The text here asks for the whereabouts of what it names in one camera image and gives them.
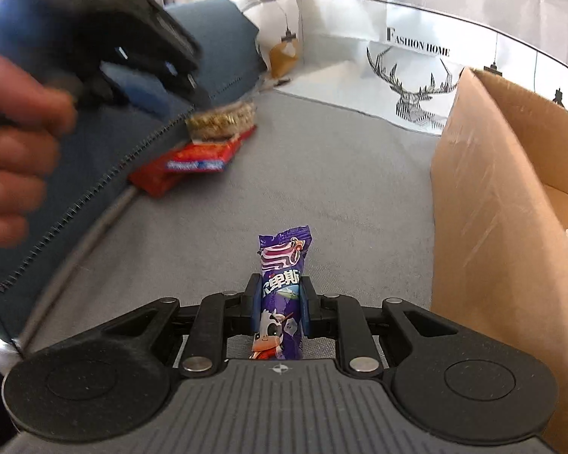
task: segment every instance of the deer illustration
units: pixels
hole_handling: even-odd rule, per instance
[[[431,82],[428,87],[419,87],[418,92],[408,92],[408,90],[404,89],[402,86],[401,80],[395,76],[397,63],[395,63],[389,74],[387,74],[385,66],[383,65],[383,57],[391,48],[392,47],[390,46],[385,51],[379,53],[376,61],[374,62],[373,58],[370,56],[368,48],[366,49],[366,54],[368,56],[368,63],[370,63],[370,66],[377,77],[385,80],[389,83],[391,90],[400,94],[400,100],[395,105],[395,113],[399,117],[419,126],[431,126],[431,128],[439,130],[444,129],[446,118],[444,116],[438,116],[433,112],[422,110],[420,102],[424,100],[431,100],[433,95],[437,93],[452,92],[457,88],[459,82],[453,85],[453,75],[448,71],[448,68],[440,59],[444,70],[446,70],[446,81],[443,81],[438,88],[435,88],[434,74],[432,73]]]

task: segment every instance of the cardboard box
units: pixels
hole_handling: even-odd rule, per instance
[[[568,453],[568,111],[465,69],[431,177],[432,310],[549,366]]]

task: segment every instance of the red snack package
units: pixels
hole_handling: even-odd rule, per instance
[[[145,191],[152,198],[161,198],[168,190],[179,184],[180,180],[185,177],[181,173],[167,173],[164,165],[173,156],[173,153],[179,149],[170,150],[164,155],[151,161],[149,164],[138,168],[129,174],[128,180]]]
[[[174,153],[166,162],[167,173],[219,173],[233,158],[256,126],[243,135],[219,143],[190,143]]]

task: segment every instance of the cartoon cow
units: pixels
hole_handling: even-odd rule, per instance
[[[288,316],[277,314],[276,309],[274,309],[274,312],[264,310],[261,313],[259,332],[254,336],[253,354],[250,358],[259,360],[269,360],[272,358],[282,360],[284,358],[282,349],[282,322],[287,321],[286,324],[288,324],[288,321],[291,321],[291,319],[289,319],[291,316],[292,314]]]

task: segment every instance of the black rubber pad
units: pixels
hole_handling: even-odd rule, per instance
[[[56,444],[20,434],[4,454],[551,453],[538,438],[461,446],[411,424],[376,381],[342,375],[330,359],[231,360],[224,372],[184,381],[165,409],[130,434]]]

